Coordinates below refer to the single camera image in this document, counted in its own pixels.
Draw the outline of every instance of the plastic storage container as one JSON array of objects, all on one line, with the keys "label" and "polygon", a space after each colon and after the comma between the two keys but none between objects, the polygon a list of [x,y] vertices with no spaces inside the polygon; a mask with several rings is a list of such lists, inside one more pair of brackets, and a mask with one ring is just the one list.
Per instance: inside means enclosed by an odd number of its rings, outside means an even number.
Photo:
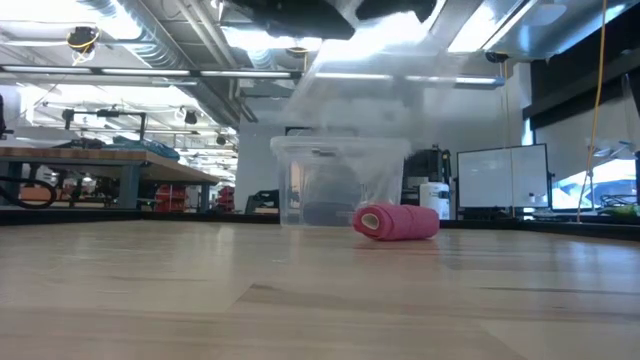
[{"label": "plastic storage container", "polygon": [[411,147],[402,139],[279,136],[271,150],[282,225],[350,226],[359,207],[400,203]]}]

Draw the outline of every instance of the light wood surface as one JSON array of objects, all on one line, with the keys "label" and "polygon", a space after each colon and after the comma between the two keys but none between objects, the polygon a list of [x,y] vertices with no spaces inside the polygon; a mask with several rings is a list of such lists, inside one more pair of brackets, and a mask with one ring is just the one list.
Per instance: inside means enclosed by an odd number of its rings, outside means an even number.
[{"label": "light wood surface", "polygon": [[640,354],[640,247],[512,231],[0,228],[2,359],[602,360]]},{"label": "light wood surface", "polygon": [[121,169],[113,166],[100,166],[100,161],[134,161],[148,163],[148,166],[144,166],[141,170],[140,177],[143,180],[187,181],[194,183],[217,183],[220,181],[217,176],[203,173],[147,151],[0,147],[0,161],[3,161],[3,158],[5,160],[7,158],[41,158],[45,161],[46,159],[96,160],[95,164],[90,165],[55,165],[54,167],[112,178],[120,177]]}]

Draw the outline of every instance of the table leg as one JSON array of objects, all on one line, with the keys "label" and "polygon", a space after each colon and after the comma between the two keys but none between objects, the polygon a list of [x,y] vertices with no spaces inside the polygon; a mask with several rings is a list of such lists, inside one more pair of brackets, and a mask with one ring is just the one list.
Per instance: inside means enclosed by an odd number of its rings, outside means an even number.
[{"label": "table leg", "polygon": [[[20,162],[4,162],[0,163],[0,176],[21,178],[22,177],[22,163]],[[2,186],[9,194],[18,199],[20,197],[20,183],[3,182],[0,181]],[[0,206],[8,206],[9,201],[0,197]]]},{"label": "table leg", "polygon": [[120,195],[118,207],[135,209],[138,205],[138,185],[140,183],[140,166],[126,165],[120,175]]},{"label": "table leg", "polygon": [[205,213],[209,210],[209,194],[210,194],[210,185],[202,184],[202,189],[200,190],[200,212]]}]

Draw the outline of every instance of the red object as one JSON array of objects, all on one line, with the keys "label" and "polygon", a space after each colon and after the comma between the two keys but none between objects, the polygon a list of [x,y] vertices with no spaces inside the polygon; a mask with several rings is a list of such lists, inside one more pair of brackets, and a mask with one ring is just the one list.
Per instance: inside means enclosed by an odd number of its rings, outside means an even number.
[{"label": "red object", "polygon": [[236,209],[234,203],[234,194],[236,189],[231,186],[225,186],[218,192],[218,208],[223,212],[233,212]]},{"label": "red object", "polygon": [[418,240],[433,237],[440,230],[438,213],[412,205],[371,205],[356,212],[353,228],[380,241]]},{"label": "red object", "polygon": [[187,207],[187,188],[162,185],[156,191],[156,201],[156,212],[184,212]]}]

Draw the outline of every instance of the workbench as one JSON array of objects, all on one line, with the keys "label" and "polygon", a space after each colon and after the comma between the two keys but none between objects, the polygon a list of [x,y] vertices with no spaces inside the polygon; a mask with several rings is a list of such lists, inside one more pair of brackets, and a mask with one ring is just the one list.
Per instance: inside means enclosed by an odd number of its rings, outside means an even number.
[{"label": "workbench", "polygon": [[[200,210],[204,212],[209,208],[209,187],[220,181],[216,176],[147,151],[0,147],[0,176],[23,177],[24,164],[49,165],[120,179],[118,207],[122,209],[136,208],[140,182],[154,182],[202,186]],[[19,184],[3,186],[16,196],[20,192]]]}]

